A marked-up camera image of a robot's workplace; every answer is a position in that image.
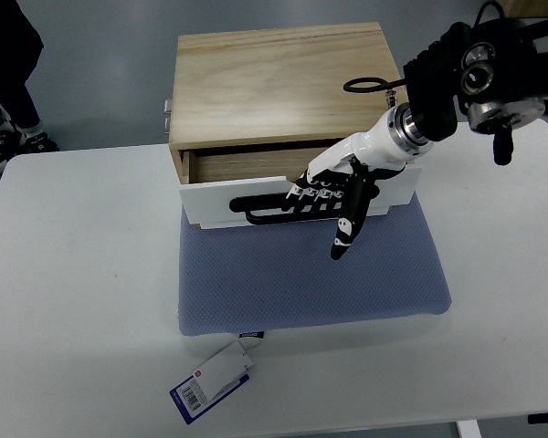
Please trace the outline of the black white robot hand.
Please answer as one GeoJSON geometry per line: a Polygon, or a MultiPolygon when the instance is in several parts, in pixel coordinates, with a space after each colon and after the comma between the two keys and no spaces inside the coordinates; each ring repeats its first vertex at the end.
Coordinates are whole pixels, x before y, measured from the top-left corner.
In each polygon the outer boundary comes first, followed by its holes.
{"type": "Polygon", "coordinates": [[[340,259],[361,232],[378,181],[392,179],[432,148],[416,127],[410,105],[389,109],[367,132],[356,132],[310,161],[292,185],[282,210],[295,214],[339,206],[331,258],[340,259]]]}

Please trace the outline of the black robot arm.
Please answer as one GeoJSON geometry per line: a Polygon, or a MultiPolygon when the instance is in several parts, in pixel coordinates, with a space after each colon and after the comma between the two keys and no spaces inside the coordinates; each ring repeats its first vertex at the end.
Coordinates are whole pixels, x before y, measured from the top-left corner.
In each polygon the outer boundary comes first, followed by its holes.
{"type": "Polygon", "coordinates": [[[498,165],[511,162],[512,133],[546,111],[548,19],[457,22],[404,67],[412,120],[431,141],[450,137],[459,113],[493,138],[498,165]]]}

